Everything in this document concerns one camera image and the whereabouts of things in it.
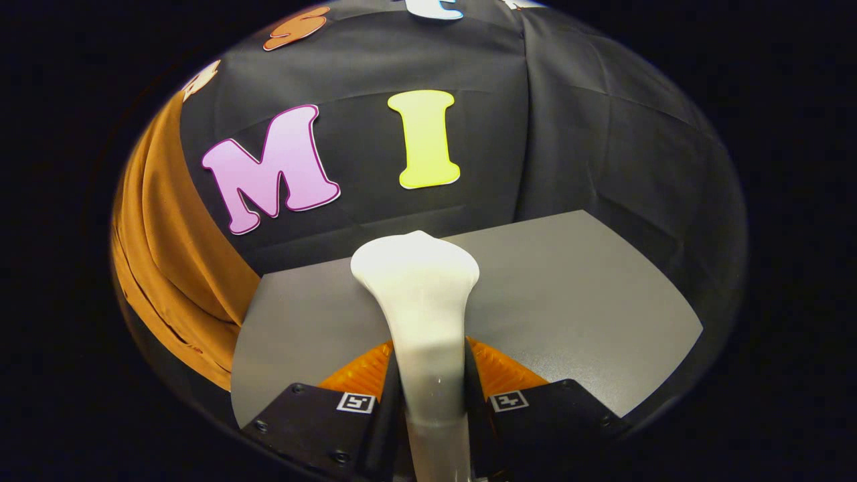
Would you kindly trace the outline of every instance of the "yellow letter i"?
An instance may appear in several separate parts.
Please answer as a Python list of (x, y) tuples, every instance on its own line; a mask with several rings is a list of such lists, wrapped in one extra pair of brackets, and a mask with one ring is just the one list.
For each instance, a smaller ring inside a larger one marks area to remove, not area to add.
[(399, 175), (405, 189), (452, 184), (461, 176), (449, 160), (446, 108), (455, 98), (440, 90), (412, 90), (393, 95), (387, 105), (402, 116), (407, 167)]

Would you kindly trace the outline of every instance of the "letter m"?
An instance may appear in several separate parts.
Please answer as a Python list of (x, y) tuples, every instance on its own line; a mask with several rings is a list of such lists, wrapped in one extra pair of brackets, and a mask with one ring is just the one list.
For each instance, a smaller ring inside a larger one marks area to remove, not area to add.
[(291, 211), (318, 208), (339, 197), (339, 185), (327, 179), (315, 150), (318, 113), (315, 105), (301, 105), (278, 114), (268, 126), (261, 161), (232, 139), (202, 156), (202, 166), (213, 172), (229, 211), (233, 234), (246, 234), (261, 223), (246, 200), (272, 218), (279, 215), (280, 178), (289, 191), (285, 206)]

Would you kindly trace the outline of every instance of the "screw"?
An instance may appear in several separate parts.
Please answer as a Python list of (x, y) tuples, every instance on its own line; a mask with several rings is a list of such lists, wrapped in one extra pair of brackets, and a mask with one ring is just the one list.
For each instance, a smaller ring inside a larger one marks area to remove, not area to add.
[(332, 458), (339, 465), (344, 465), (346, 462), (351, 460), (351, 456), (346, 454), (342, 450), (334, 450), (330, 454), (330, 458)]

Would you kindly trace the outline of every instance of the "white plastic piece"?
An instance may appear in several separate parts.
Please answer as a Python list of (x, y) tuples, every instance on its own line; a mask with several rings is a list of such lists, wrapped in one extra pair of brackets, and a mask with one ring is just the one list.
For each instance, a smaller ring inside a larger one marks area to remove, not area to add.
[(467, 251), (422, 231), (378, 238), (351, 258), (393, 338), (419, 482), (470, 478), (464, 309), (479, 280)]

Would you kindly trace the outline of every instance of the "brown curtain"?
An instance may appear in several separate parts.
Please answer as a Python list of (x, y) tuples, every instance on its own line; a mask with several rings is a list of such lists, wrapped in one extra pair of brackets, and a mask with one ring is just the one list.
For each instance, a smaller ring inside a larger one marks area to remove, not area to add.
[(112, 255), (130, 305), (193, 370), (230, 389), (232, 355), (259, 276), (214, 224), (179, 138), (184, 92), (141, 136), (120, 180)]

